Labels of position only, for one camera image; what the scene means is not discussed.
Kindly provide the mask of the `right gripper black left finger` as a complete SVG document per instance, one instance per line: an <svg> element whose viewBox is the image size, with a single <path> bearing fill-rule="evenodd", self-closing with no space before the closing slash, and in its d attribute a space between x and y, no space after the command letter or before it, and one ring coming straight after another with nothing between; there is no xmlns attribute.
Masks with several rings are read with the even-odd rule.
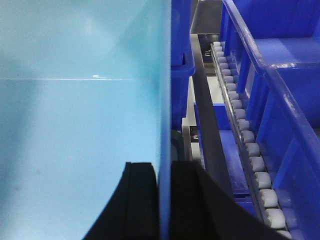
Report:
<svg viewBox="0 0 320 240"><path fill-rule="evenodd" d="M85 240L158 240L159 200L150 162L126 162L121 179Z"/></svg>

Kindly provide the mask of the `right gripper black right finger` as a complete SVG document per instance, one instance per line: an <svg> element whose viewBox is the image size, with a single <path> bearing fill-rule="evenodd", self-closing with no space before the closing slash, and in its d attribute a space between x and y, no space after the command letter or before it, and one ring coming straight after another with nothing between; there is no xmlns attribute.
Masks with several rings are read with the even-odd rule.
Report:
<svg viewBox="0 0 320 240"><path fill-rule="evenodd" d="M170 239L284 240L225 194L196 162L171 164Z"/></svg>

